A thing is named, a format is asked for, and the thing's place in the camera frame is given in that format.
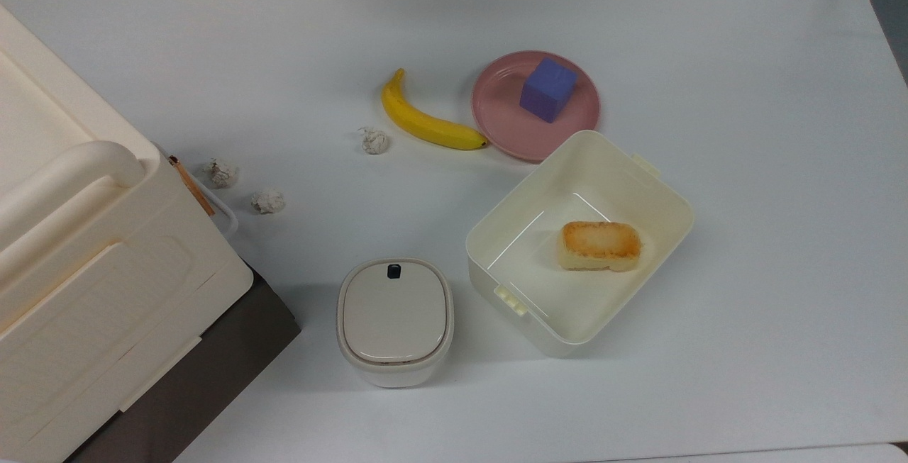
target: blue block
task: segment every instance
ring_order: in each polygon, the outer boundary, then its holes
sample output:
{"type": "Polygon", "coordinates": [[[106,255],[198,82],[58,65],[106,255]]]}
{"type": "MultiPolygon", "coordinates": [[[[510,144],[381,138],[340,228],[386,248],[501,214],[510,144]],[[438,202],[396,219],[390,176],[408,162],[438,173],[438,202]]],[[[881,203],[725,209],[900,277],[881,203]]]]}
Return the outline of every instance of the blue block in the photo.
{"type": "Polygon", "coordinates": [[[548,57],[539,62],[520,91],[520,106],[547,123],[553,123],[568,104],[577,73],[548,57]]]}

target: large white box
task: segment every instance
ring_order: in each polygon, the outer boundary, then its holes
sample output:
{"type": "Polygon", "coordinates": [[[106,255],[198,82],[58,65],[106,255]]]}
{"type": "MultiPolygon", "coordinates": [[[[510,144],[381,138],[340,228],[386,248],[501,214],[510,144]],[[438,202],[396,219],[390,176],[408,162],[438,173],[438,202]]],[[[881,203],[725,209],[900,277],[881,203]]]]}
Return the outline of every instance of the large white box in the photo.
{"type": "Polygon", "coordinates": [[[59,462],[252,284],[159,150],[0,7],[0,459],[59,462]]]}

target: pink plate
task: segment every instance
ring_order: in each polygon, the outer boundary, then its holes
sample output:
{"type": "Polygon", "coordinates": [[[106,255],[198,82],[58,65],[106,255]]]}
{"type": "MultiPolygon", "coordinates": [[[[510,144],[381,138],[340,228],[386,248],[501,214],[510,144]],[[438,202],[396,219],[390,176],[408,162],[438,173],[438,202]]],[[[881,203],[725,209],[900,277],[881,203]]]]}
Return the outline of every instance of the pink plate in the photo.
{"type": "Polygon", "coordinates": [[[575,63],[547,52],[514,52],[494,60],[473,86],[473,117],[489,142],[527,162],[542,162],[565,140],[599,123],[599,95],[592,79],[575,63]],[[554,123],[520,106],[526,78],[548,57],[577,73],[574,92],[554,123]]]}

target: crumpled paper ball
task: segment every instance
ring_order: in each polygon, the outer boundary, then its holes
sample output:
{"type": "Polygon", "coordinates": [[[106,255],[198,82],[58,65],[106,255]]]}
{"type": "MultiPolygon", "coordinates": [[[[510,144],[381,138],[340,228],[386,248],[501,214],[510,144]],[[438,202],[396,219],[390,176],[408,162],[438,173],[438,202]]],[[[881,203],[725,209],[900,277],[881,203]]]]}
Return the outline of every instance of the crumpled paper ball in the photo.
{"type": "Polygon", "coordinates": [[[369,154],[382,154],[388,150],[392,139],[382,130],[377,130],[372,126],[360,128],[363,131],[362,150],[369,154]]]}
{"type": "Polygon", "coordinates": [[[253,194],[253,208],[262,215],[266,213],[277,213],[283,210],[287,202],[283,199],[283,194],[279,189],[266,188],[260,189],[253,194]]]}
{"type": "Polygon", "coordinates": [[[208,175],[208,179],[214,183],[214,188],[217,189],[229,189],[236,185],[237,179],[240,179],[240,170],[220,158],[211,159],[201,170],[208,175]]]}

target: small lidded container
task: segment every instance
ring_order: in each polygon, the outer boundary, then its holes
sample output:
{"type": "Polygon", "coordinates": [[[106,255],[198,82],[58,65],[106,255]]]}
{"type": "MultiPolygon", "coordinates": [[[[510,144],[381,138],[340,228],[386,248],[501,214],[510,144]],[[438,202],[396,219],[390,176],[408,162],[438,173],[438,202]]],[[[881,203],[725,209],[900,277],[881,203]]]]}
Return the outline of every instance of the small lidded container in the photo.
{"type": "Polygon", "coordinates": [[[423,260],[373,260],[344,279],[338,296],[340,352],[367,382],[419,385],[435,372],[454,333],[447,280],[423,260]]]}

